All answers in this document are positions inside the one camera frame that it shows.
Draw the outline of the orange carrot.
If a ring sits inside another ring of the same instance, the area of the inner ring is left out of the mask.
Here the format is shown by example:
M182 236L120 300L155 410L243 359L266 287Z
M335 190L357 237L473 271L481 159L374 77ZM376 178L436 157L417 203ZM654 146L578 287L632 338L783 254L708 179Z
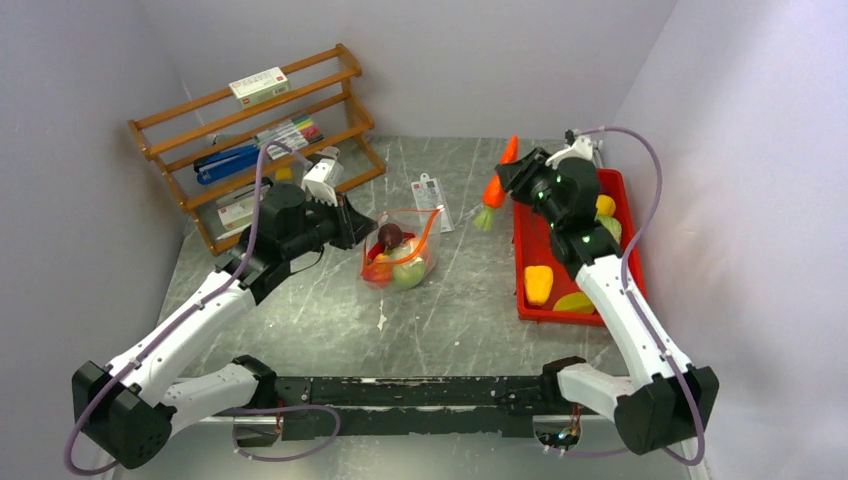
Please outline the orange carrot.
M513 135L507 142L507 145L501 155L499 165L514 162L517 159L518 151L519 137ZM505 198L506 193L501 185L499 175L495 173L491 177L482 194L483 208L474 219L474 225L478 230L484 232L491 230L494 223L495 213L502 207Z

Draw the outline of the red apple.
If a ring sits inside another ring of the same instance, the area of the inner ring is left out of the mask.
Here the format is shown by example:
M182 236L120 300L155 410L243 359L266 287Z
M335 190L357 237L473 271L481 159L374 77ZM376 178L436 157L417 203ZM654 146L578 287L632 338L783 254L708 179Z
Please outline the red apple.
M362 278L375 288L385 288L393 277L393 265L385 261L368 264L362 271Z

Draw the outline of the dark purple passion fruit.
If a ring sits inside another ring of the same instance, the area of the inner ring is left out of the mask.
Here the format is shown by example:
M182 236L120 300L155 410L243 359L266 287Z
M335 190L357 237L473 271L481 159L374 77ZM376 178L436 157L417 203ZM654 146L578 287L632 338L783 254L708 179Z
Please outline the dark purple passion fruit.
M404 240L404 231L395 223L385 223L378 230L378 242L385 250L398 248Z

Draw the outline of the clear zip bag orange zipper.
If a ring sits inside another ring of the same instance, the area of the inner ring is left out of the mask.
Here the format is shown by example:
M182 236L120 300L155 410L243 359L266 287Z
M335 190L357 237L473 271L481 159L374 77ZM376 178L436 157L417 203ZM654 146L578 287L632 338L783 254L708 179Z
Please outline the clear zip bag orange zipper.
M376 291L400 292L421 284L435 268L441 211L395 209L381 213L363 242L358 280Z

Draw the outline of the orange peach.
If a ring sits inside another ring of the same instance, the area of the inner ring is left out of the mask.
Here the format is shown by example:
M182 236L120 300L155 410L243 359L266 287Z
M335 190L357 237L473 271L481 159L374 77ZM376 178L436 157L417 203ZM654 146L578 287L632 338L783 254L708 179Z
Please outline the orange peach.
M406 239L402 245L391 252L391 259L400 263L412 262L416 259L426 261L428 258L428 242L421 237Z

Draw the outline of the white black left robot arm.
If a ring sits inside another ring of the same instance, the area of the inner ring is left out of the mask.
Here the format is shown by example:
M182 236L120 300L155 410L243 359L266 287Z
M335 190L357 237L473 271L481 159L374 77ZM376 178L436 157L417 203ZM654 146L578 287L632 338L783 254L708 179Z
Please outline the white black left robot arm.
M252 356L193 380L177 378L227 323L292 276L293 260L322 253L326 245L351 249L377 227L342 194L322 202L295 185L271 187L230 258L216 265L193 297L106 366L88 361L74 373L71 435L85 434L115 464L135 469L178 431L208 416L277 413L277 375Z

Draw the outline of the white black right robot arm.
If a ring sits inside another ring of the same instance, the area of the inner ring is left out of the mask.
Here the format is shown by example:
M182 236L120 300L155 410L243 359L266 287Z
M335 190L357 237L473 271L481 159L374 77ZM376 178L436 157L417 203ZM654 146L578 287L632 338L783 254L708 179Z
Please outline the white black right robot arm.
M509 154L495 168L501 186L549 226L549 248L600 314L628 371L605 374L569 360L539 391L550 413L575 403L610 420L637 455L702 440L719 391L709 366L697 367L665 332L632 278L622 247L596 218L596 167L569 154L558 160L536 148Z

